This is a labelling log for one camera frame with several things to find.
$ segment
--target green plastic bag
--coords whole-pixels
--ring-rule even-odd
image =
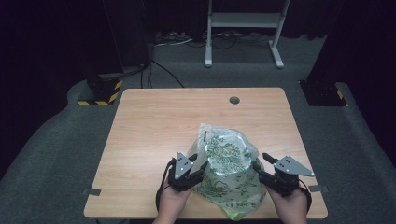
[[[259,150],[237,130],[201,124],[189,156],[198,153],[191,172],[209,161],[204,180],[194,190],[218,205],[231,220],[238,221],[256,210],[266,190],[253,170]]]

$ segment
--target human hand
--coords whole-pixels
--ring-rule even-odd
[[[282,197],[274,189],[267,187],[279,218],[285,224],[306,224],[307,199],[296,189],[290,196]]]
[[[177,191],[168,186],[168,179],[166,179],[163,184],[163,188],[166,189],[161,194],[158,215],[153,224],[173,224],[183,211],[193,190],[193,188],[190,188],[187,191]]]

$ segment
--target gray carpet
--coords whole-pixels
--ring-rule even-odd
[[[214,49],[212,68],[204,67],[205,48],[187,45],[157,47],[153,59],[186,88],[283,88],[317,180],[330,190],[323,194],[329,216],[309,223],[394,223],[395,168],[368,129],[348,86],[337,83],[348,106],[311,107],[298,83],[307,78],[323,42],[281,38],[282,70],[276,69],[264,42]],[[219,48],[231,43],[215,40]],[[140,88],[140,74],[122,80],[120,93]],[[152,88],[180,88],[156,64],[151,66],[151,83]],[[143,85],[149,86],[147,72]],[[95,223],[83,215],[88,196],[81,192],[92,185],[120,96],[114,105],[78,106],[77,98],[87,92],[85,82],[76,84],[68,93],[68,106],[35,132],[8,169],[0,183],[1,224]]]

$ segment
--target robotic hand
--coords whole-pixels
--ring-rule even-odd
[[[202,182],[202,180],[204,179],[204,170],[207,166],[207,162],[205,162],[198,171],[190,174],[191,168],[194,165],[193,162],[197,159],[197,157],[197,154],[193,154],[189,158],[186,158],[183,154],[178,152],[177,158],[172,158],[172,160],[168,162],[163,173],[163,181],[158,188],[157,195],[155,197],[155,204],[157,206],[157,210],[159,209],[161,193],[164,189],[171,187],[177,191],[186,191],[194,187],[198,183]],[[169,186],[163,187],[163,183],[165,181],[166,173],[168,170]]]
[[[276,192],[282,195],[282,197],[287,197],[291,195],[296,189],[299,189],[306,195],[306,199],[308,200],[307,211],[309,211],[312,203],[311,193],[308,191],[306,186],[305,189],[300,187],[299,182],[301,180],[299,179],[298,175],[315,176],[315,174],[305,168],[291,156],[286,156],[280,161],[278,159],[274,159],[266,153],[262,153],[262,156],[266,161],[274,165],[275,173],[270,175],[264,172],[257,162],[253,162],[253,169],[259,174],[260,182],[269,188],[274,189]]]

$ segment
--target round hole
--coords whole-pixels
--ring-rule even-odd
[[[237,105],[237,104],[239,104],[239,102],[241,102],[241,101],[240,101],[239,98],[236,97],[236,96],[232,96],[232,97],[230,98],[230,103],[233,104],[233,105]]]

